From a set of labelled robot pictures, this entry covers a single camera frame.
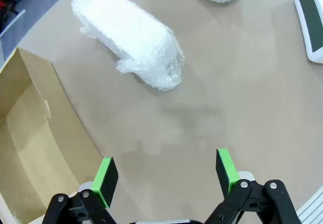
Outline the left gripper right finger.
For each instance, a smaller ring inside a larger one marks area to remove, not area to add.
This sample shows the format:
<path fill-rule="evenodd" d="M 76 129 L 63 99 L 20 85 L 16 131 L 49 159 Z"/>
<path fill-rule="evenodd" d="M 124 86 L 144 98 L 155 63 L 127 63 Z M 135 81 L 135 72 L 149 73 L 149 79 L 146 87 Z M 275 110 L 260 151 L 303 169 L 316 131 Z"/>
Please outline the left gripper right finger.
<path fill-rule="evenodd" d="M 224 196 L 205 223 L 238 223 L 246 212 L 255 212 L 262 223 L 300 223 L 280 180 L 264 185 L 239 176 L 228 149 L 217 149 L 216 172 Z"/>

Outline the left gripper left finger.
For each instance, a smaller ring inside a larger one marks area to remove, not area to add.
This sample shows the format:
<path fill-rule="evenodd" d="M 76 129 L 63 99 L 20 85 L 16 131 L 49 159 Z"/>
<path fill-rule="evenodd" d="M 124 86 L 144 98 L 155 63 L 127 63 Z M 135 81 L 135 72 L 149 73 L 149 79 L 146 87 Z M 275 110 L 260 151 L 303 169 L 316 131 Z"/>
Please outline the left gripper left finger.
<path fill-rule="evenodd" d="M 115 223 L 107 208 L 111 206 L 118 178 L 114 159 L 104 158 L 89 189 L 72 197 L 63 193 L 52 197 L 43 223 Z"/>

